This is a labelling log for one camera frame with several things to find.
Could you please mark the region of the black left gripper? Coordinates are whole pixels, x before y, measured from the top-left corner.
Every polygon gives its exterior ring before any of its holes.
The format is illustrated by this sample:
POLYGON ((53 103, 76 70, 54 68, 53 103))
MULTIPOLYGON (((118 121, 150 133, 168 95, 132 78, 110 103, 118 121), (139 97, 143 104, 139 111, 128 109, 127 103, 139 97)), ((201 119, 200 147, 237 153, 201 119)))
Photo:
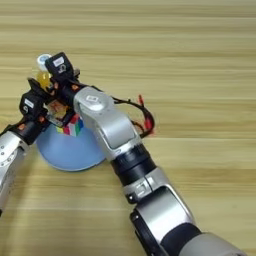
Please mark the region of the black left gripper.
POLYGON ((27 145, 31 145, 36 141, 38 136, 49 127, 50 123, 63 128, 71 121, 74 115, 74 111, 68 111, 61 119, 57 119, 50 113, 47 113, 46 118, 42 115, 32 118, 23 117, 18 123, 8 125, 5 131, 13 132, 27 145))

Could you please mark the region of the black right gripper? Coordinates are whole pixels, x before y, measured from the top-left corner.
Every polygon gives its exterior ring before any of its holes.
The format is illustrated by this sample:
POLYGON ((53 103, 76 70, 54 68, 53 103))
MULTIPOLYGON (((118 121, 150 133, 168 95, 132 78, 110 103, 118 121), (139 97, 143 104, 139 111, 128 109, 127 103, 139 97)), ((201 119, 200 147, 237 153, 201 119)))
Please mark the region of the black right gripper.
MULTIPOLYGON (((84 84, 81 84, 79 81, 77 81, 79 79, 80 73, 80 69, 76 68, 73 74, 73 77, 76 80, 63 80, 53 82, 54 97, 62 104, 72 107, 76 94, 85 88, 84 84)), ((40 83, 34 78, 29 77, 27 81, 30 85, 31 90, 37 96, 40 96, 45 101, 51 101, 54 99, 54 97, 46 92, 40 86, 40 83)))

